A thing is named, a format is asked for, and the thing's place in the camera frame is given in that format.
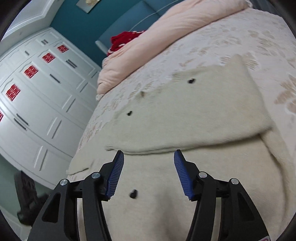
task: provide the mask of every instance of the teal wall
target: teal wall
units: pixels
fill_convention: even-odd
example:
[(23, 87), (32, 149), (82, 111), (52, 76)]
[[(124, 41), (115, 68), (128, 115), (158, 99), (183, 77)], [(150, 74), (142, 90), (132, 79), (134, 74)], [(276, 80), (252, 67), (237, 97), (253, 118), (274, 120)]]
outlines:
[[(16, 172), (18, 170), (0, 155), (0, 206), (15, 217), (20, 210), (14, 181), (14, 174)], [(50, 193), (51, 191), (37, 182), (35, 182), (35, 186), (38, 195)]]
[(78, 0), (65, 0), (51, 27), (101, 66), (106, 55), (96, 46), (95, 41), (140, 0), (100, 0), (89, 13), (78, 8), (77, 2)]

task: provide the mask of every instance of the beige floral pattern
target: beige floral pattern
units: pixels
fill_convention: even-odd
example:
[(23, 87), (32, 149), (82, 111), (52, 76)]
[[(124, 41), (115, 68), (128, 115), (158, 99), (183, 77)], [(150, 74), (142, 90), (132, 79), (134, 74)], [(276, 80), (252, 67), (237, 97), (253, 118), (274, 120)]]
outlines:
[(99, 135), (114, 113), (138, 92), (166, 84), (176, 71), (224, 65), (232, 55), (240, 54), (296, 160), (295, 53), (296, 40), (279, 16), (247, 9), (213, 22), (176, 41), (108, 92), (99, 101), (77, 151)]

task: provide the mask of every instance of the pink blanket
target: pink blanket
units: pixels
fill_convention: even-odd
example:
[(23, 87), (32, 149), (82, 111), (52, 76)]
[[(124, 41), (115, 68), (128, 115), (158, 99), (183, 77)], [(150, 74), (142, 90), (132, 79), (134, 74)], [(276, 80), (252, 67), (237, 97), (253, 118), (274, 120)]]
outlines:
[(173, 6), (147, 31), (105, 59), (97, 93), (104, 95), (188, 33), (248, 6), (245, 0), (185, 0)]

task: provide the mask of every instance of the red blanket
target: red blanket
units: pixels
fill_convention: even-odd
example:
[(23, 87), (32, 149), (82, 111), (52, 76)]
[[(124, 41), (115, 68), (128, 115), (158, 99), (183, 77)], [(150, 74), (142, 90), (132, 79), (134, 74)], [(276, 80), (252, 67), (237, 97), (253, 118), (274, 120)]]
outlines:
[(126, 31), (124, 31), (121, 34), (111, 37), (112, 46), (108, 50), (107, 56), (109, 56), (110, 54), (113, 54), (115, 51), (119, 50), (125, 44), (132, 41), (133, 39), (139, 37), (143, 32), (145, 32), (145, 31), (141, 31), (141, 32), (137, 32), (137, 31), (126, 32)]

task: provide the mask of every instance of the blue headboard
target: blue headboard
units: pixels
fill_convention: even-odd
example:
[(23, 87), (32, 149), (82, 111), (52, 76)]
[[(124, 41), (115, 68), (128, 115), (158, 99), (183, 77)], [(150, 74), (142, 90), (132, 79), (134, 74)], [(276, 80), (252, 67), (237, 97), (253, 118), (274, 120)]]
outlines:
[(96, 45), (107, 53), (110, 38), (123, 31), (147, 30), (170, 7), (183, 0), (142, 0), (117, 19), (96, 41)]

